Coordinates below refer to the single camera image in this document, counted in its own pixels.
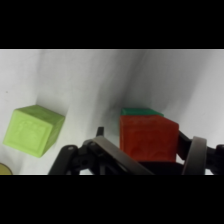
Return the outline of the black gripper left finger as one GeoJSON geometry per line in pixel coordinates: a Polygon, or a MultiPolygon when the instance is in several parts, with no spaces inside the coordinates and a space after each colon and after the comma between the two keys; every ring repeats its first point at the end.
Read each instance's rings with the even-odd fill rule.
{"type": "Polygon", "coordinates": [[[64,146],[56,157],[49,175],[79,175],[88,169],[94,175],[152,175],[152,172],[131,159],[104,137],[99,127],[96,137],[80,148],[64,146]]]}

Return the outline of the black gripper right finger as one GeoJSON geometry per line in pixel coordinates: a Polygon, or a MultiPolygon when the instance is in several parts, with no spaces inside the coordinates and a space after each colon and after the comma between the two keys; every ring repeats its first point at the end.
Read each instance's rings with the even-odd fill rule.
{"type": "Polygon", "coordinates": [[[189,139],[179,132],[177,154],[184,160],[183,175],[204,175],[206,170],[214,175],[224,175],[224,144],[211,148],[206,139],[189,139]]]}

